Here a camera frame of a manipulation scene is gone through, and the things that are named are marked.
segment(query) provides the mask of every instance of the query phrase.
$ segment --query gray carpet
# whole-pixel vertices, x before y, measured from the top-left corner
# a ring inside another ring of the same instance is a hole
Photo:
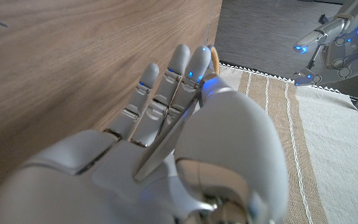
[[[318,27],[320,15],[332,17],[337,4],[297,0],[224,0],[215,46],[223,62],[295,78],[313,52],[297,54],[293,44]],[[321,71],[316,60],[313,70]],[[325,85],[358,97],[358,77]]]

